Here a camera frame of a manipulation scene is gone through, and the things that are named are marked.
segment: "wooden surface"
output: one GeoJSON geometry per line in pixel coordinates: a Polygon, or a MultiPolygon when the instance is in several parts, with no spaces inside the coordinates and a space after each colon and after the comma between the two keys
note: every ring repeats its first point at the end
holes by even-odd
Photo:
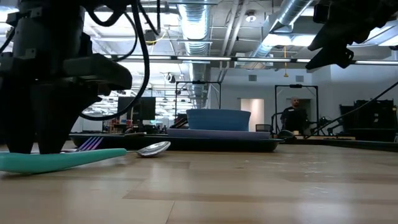
{"type": "Polygon", "coordinates": [[[281,145],[270,154],[129,153],[50,174],[0,172],[0,223],[396,224],[398,154],[281,145]]]}

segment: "wall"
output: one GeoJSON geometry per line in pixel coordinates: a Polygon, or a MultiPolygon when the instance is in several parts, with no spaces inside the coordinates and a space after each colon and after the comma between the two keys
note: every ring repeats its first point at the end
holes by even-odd
{"type": "MultiPolygon", "coordinates": [[[[271,116],[275,113],[275,94],[273,86],[234,86],[222,85],[221,109],[240,110],[240,99],[262,99],[264,100],[264,124],[271,124],[271,116]]],[[[303,99],[311,99],[315,102],[315,97],[307,89],[278,89],[278,112],[285,109],[286,99],[296,96],[303,99]]],[[[210,95],[210,108],[218,108],[215,95],[210,95]]]]}
{"type": "MultiPolygon", "coordinates": [[[[242,68],[230,68],[226,72],[223,80],[223,85],[239,85],[239,86],[265,86],[265,85],[289,85],[296,83],[296,75],[304,77],[304,82],[301,84],[311,84],[312,74],[307,73],[305,69],[287,69],[286,73],[288,77],[284,77],[285,70],[280,69],[275,71],[274,69],[268,70],[246,70],[242,68]],[[257,75],[256,82],[249,81],[249,75],[257,75]]],[[[211,69],[212,81],[217,81],[219,75],[218,68],[211,69]]]]}
{"type": "MultiPolygon", "coordinates": [[[[219,74],[218,68],[211,69],[212,81],[217,81],[219,74]]],[[[221,108],[240,110],[240,100],[244,99],[263,99],[264,100],[264,122],[271,124],[271,116],[275,113],[274,85],[296,84],[296,75],[302,75],[304,82],[302,85],[311,85],[312,74],[304,69],[287,69],[289,77],[284,77],[285,70],[246,70],[231,68],[228,69],[223,84],[221,86],[221,108]],[[256,82],[249,82],[248,75],[257,75],[256,82]]],[[[315,97],[307,89],[278,88],[278,112],[285,109],[285,101],[292,96],[311,99],[314,102],[313,112],[315,113],[315,97]]],[[[207,108],[218,108],[219,93],[210,88],[208,92],[207,108]]]]}
{"type": "Polygon", "coordinates": [[[80,133],[82,131],[102,131],[102,121],[90,121],[79,117],[70,132],[80,133]]]}
{"type": "Polygon", "coordinates": [[[160,122],[162,122],[162,124],[160,125],[161,128],[163,128],[164,125],[166,125],[166,127],[170,127],[170,125],[172,125],[171,120],[169,120],[168,118],[163,118],[163,119],[159,119],[160,122]]]}
{"type": "Polygon", "coordinates": [[[264,124],[264,100],[241,99],[241,110],[251,112],[249,131],[256,131],[256,124],[264,124]]]}
{"type": "MultiPolygon", "coordinates": [[[[397,69],[393,66],[350,65],[342,69],[332,65],[317,70],[312,77],[312,83],[318,85],[320,90],[320,114],[330,118],[341,115],[339,105],[353,105],[356,100],[370,100],[397,81],[397,69]]],[[[393,99],[397,104],[397,87],[380,98],[393,99]]]]}

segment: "blue bowl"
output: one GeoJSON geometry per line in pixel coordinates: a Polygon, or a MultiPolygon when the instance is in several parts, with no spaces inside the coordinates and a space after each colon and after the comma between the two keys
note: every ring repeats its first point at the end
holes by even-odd
{"type": "Polygon", "coordinates": [[[249,131],[250,112],[240,110],[187,110],[190,129],[219,131],[249,131]]]}

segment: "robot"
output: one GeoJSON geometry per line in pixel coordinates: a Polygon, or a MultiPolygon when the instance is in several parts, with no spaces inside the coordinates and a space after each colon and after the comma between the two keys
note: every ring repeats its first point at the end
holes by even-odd
{"type": "MultiPolygon", "coordinates": [[[[13,26],[13,49],[0,58],[0,120],[10,152],[30,154],[37,138],[41,154],[60,153],[74,122],[99,100],[98,95],[131,88],[129,71],[114,60],[93,54],[90,37],[83,32],[85,11],[97,24],[111,26],[126,15],[129,5],[146,64],[138,101],[149,79],[139,0],[19,1],[19,12],[7,19],[13,26]],[[94,14],[103,6],[114,12],[104,22],[94,14]]],[[[307,68],[333,63],[347,67],[353,59],[347,44],[365,41],[370,30],[382,27],[397,10],[398,1],[393,0],[320,1],[314,21],[325,25],[308,48],[322,50],[307,68]]]]}

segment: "cable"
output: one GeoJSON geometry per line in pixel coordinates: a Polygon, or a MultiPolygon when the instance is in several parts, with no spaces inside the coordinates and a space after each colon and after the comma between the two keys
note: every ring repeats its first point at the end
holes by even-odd
{"type": "Polygon", "coordinates": [[[163,33],[163,35],[162,35],[162,37],[161,38],[159,38],[159,39],[157,39],[157,40],[153,40],[153,41],[145,41],[145,43],[147,43],[147,44],[153,44],[153,43],[156,43],[156,42],[158,42],[158,41],[160,41],[160,40],[162,40],[163,38],[164,38],[164,36],[166,35],[166,31],[163,33]]]}
{"type": "Polygon", "coordinates": [[[149,53],[148,53],[148,49],[147,49],[147,46],[145,43],[144,31],[142,30],[138,7],[139,7],[139,0],[132,0],[132,3],[131,3],[132,16],[134,18],[134,22],[136,23],[137,36],[139,38],[139,43],[141,45],[141,50],[142,50],[142,57],[144,59],[144,81],[142,82],[140,90],[138,91],[138,93],[134,97],[134,99],[123,110],[121,110],[115,114],[112,114],[109,116],[102,116],[102,117],[92,117],[92,116],[88,116],[88,115],[81,113],[80,116],[82,118],[85,118],[85,119],[88,119],[91,121],[104,121],[104,120],[108,120],[108,119],[117,118],[118,116],[121,116],[121,115],[127,113],[129,110],[131,110],[132,107],[136,106],[139,103],[141,96],[144,94],[145,89],[147,88],[147,85],[149,83],[149,77],[150,77],[149,53]]]}
{"type": "Polygon", "coordinates": [[[10,44],[12,38],[15,35],[15,28],[12,28],[10,31],[10,35],[7,37],[6,41],[4,44],[0,47],[0,54],[7,48],[7,46],[10,44]]]}
{"type": "Polygon", "coordinates": [[[393,89],[395,86],[397,86],[397,85],[398,85],[398,82],[395,82],[392,86],[390,86],[389,88],[387,88],[386,90],[384,90],[382,93],[378,94],[377,97],[371,99],[370,101],[368,101],[368,102],[365,103],[364,105],[362,105],[362,106],[360,106],[360,107],[358,107],[358,108],[356,108],[356,109],[354,109],[354,110],[352,110],[352,111],[350,111],[350,112],[348,112],[348,113],[345,113],[345,114],[341,115],[340,117],[333,119],[332,121],[329,121],[327,124],[324,124],[324,125],[320,126],[319,128],[316,128],[309,136],[306,136],[304,139],[308,139],[309,137],[311,137],[311,136],[313,136],[315,133],[317,133],[319,130],[322,130],[323,128],[327,127],[327,126],[330,125],[331,123],[334,123],[335,121],[337,121],[337,120],[339,120],[339,119],[341,119],[341,118],[343,118],[343,117],[345,117],[345,116],[348,116],[348,115],[350,115],[350,114],[352,114],[352,113],[354,113],[354,112],[357,112],[357,111],[360,110],[361,108],[364,108],[365,106],[367,106],[367,105],[369,105],[369,104],[375,102],[375,101],[376,101],[377,99],[379,99],[382,95],[386,94],[388,91],[392,90],[392,89],[393,89]]]}
{"type": "Polygon", "coordinates": [[[123,55],[122,57],[112,59],[114,62],[120,62],[120,61],[128,58],[128,56],[130,56],[135,51],[135,49],[137,47],[137,42],[138,42],[136,25],[134,24],[131,17],[126,12],[124,12],[123,15],[126,16],[127,20],[130,22],[132,28],[134,29],[135,40],[134,40],[134,45],[132,46],[132,49],[127,54],[123,55]]]}
{"type": "Polygon", "coordinates": [[[114,11],[112,15],[105,22],[103,22],[97,17],[94,10],[87,10],[87,12],[95,23],[103,27],[113,26],[119,20],[119,18],[124,14],[123,12],[114,11]]]}
{"type": "Polygon", "coordinates": [[[156,22],[157,22],[157,31],[160,32],[160,0],[156,1],[156,22]]]}
{"type": "Polygon", "coordinates": [[[150,29],[151,29],[152,31],[154,31],[155,35],[159,35],[158,31],[155,29],[153,23],[150,21],[150,19],[149,19],[147,13],[145,12],[145,9],[144,9],[144,7],[142,6],[140,0],[135,0],[135,1],[138,2],[138,8],[139,8],[139,10],[142,12],[142,15],[144,16],[145,20],[147,21],[147,23],[148,23],[150,29]]]}

